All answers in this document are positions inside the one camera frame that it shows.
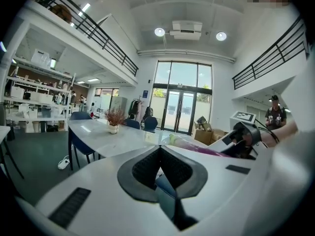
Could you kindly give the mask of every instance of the cap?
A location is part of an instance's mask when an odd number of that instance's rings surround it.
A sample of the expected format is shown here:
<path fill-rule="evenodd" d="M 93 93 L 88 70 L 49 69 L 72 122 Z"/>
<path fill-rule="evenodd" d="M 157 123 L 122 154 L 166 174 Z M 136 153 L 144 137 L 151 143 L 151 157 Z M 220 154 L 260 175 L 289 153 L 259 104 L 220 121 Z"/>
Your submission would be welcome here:
<path fill-rule="evenodd" d="M 279 100 L 279 98 L 276 95 L 271 96 L 271 100 Z"/>

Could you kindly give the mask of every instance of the chair leg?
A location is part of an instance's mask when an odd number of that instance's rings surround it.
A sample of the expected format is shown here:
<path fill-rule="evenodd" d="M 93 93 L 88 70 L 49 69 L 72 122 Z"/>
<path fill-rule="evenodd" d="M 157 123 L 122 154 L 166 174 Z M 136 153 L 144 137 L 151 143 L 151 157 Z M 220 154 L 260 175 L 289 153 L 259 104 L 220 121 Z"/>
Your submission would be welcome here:
<path fill-rule="evenodd" d="M 90 163 L 89 155 L 87 155 L 87 160 L 88 160 L 88 163 Z"/>
<path fill-rule="evenodd" d="M 11 179 L 11 177 L 10 177 L 8 168 L 6 167 L 6 163 L 5 163 L 5 160 L 4 160 L 4 155 L 3 155 L 2 148 L 1 148 L 1 144 L 0 144 L 0 158 L 1 158 L 1 163 L 3 163 L 3 165 L 4 165 L 4 169 L 5 169 L 5 171 L 6 171 L 6 175 L 7 175 L 8 179 L 9 179 L 9 181 L 10 181 L 11 183 L 13 183 L 13 182 L 12 182 L 12 179 Z"/>
<path fill-rule="evenodd" d="M 11 159 L 13 165 L 14 165 L 14 167 L 16 168 L 17 172 L 20 174 L 21 178 L 24 179 L 24 176 L 22 175 L 22 173 L 20 172 L 18 166 L 16 165 L 16 163 L 15 163 L 13 157 L 12 157 L 12 154 L 11 154 L 11 152 L 9 150 L 8 144 L 6 143 L 5 140 L 3 140 L 3 144 L 5 146 L 6 152 L 8 153 L 8 155 L 9 155 L 9 157 L 10 157 L 10 159 Z"/>
<path fill-rule="evenodd" d="M 68 129 L 68 155 L 69 155 L 69 161 L 70 161 L 70 169 L 73 171 L 71 132 L 72 132 L 71 129 Z"/>
<path fill-rule="evenodd" d="M 81 167 L 80 167 L 80 164 L 79 164 L 79 159 L 78 159 L 77 149 L 76 149 L 76 147 L 75 147 L 75 146 L 73 146 L 73 147 L 74 147 L 74 154 L 75 154 L 75 158 L 77 159 L 77 164 L 78 164 L 79 169 L 80 169 Z"/>

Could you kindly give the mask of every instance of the blue sign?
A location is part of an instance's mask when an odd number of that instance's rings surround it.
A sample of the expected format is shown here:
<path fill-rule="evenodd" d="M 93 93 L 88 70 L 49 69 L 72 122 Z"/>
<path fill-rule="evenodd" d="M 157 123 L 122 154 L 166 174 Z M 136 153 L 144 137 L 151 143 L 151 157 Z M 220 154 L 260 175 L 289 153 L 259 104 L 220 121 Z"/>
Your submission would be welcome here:
<path fill-rule="evenodd" d="M 142 98 L 148 98 L 148 91 L 147 90 L 143 91 Z"/>

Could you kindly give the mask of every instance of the man with cap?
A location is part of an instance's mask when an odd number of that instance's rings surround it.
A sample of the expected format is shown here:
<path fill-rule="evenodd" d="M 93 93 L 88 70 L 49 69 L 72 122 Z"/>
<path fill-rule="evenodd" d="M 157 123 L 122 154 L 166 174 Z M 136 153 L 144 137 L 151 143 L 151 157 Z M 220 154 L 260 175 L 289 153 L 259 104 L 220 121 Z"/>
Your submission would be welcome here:
<path fill-rule="evenodd" d="M 282 106 L 279 105 L 279 98 L 276 95 L 271 97 L 272 107 L 266 113 L 266 126 L 269 130 L 278 129 L 286 125 L 286 112 Z"/>

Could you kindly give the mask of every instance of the dark gray floor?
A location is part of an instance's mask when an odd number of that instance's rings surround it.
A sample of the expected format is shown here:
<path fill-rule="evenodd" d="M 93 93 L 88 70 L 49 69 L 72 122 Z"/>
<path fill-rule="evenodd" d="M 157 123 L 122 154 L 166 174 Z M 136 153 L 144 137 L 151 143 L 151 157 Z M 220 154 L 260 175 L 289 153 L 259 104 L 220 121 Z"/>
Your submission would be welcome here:
<path fill-rule="evenodd" d="M 35 205 L 52 187 L 72 174 L 70 165 L 64 170 L 59 170 L 57 167 L 59 161 L 68 155 L 68 132 L 16 133 L 15 140 L 7 143 L 16 164 L 25 177 L 25 179 L 20 177 L 6 155 L 5 161 L 12 181 L 17 191 L 32 205 Z M 81 168 L 87 165 L 84 155 L 78 152 L 78 157 Z M 73 172 L 76 172 L 78 166 L 75 159 L 73 167 Z"/>

